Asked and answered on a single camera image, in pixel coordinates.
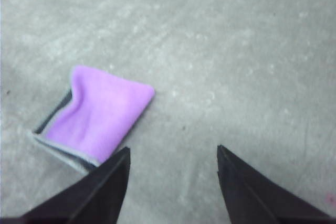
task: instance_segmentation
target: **purple towel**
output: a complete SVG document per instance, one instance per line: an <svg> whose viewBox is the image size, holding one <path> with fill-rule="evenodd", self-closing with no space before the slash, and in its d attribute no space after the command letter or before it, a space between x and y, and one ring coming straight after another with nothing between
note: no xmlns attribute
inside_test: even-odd
<svg viewBox="0 0 336 224"><path fill-rule="evenodd" d="M117 148L153 96L149 85L76 66L71 93L35 133L44 144L97 166Z"/></svg>

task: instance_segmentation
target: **concrete floor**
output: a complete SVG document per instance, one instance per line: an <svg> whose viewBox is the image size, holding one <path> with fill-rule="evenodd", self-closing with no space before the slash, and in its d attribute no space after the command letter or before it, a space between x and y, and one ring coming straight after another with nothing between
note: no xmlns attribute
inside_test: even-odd
<svg viewBox="0 0 336 224"><path fill-rule="evenodd" d="M83 175L34 143L76 64L153 85L119 223L229 223L224 144L336 215L336 0L1 0L1 214Z"/></svg>

